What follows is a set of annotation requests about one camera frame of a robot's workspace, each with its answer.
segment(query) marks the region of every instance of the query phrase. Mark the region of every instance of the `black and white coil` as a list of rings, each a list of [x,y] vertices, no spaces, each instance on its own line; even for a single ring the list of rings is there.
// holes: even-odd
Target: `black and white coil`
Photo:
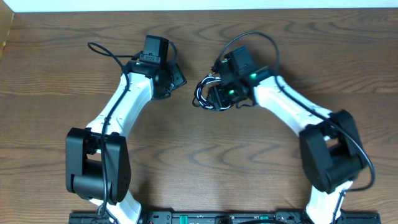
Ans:
[[[195,107],[202,107],[203,109],[206,110],[213,110],[213,111],[224,111],[233,106],[233,104],[228,105],[228,106],[223,106],[218,109],[214,107],[214,104],[212,102],[209,102],[206,98],[203,97],[203,89],[209,85],[209,84],[220,84],[221,83],[221,78],[220,77],[214,77],[212,73],[209,73],[201,82],[198,83],[195,92],[194,92],[194,98],[192,100],[192,105]]]

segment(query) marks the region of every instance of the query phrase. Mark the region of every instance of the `wooden table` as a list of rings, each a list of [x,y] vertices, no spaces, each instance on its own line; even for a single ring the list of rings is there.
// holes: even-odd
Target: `wooden table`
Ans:
[[[0,63],[0,222],[66,223],[72,210],[95,209],[65,188],[65,136],[103,109],[120,68],[86,43],[134,54],[146,34],[175,42],[188,83],[148,103],[132,129],[135,198],[174,210],[304,208],[310,183],[286,125],[260,107],[191,105],[222,46],[247,30],[275,38],[293,88],[355,117],[377,181],[343,208],[398,222],[398,9],[16,14]],[[260,37],[239,44],[260,64],[275,62]],[[365,170],[355,186],[368,181]]]

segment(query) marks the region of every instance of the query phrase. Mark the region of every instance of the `green strip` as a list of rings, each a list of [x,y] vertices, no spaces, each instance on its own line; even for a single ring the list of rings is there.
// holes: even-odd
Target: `green strip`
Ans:
[[[188,215],[180,216],[180,224],[188,224]]]
[[[263,215],[263,216],[260,216],[260,219],[261,220],[267,220],[269,218],[268,218],[268,216]]]

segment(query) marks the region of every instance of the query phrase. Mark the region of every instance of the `wooden tabletop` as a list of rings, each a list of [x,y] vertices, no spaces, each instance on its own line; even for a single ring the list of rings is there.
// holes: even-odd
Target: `wooden tabletop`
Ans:
[[[134,197],[184,211],[304,208],[311,186],[283,122],[258,106],[191,105],[224,44],[248,30],[275,38],[289,85],[354,116],[377,181],[348,194],[343,208],[398,222],[398,9],[16,14],[0,62],[0,222],[66,223],[73,210],[95,209],[66,190],[65,136],[99,114],[120,68],[86,43],[134,54],[146,34],[175,43],[188,83],[149,102],[131,131]],[[260,37],[239,45],[261,65],[275,62]],[[354,186],[368,181],[364,170]]]

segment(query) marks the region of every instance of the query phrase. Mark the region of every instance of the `white wall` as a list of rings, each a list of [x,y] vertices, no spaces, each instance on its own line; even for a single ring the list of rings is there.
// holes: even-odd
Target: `white wall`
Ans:
[[[398,0],[4,0],[14,12],[398,7]]]

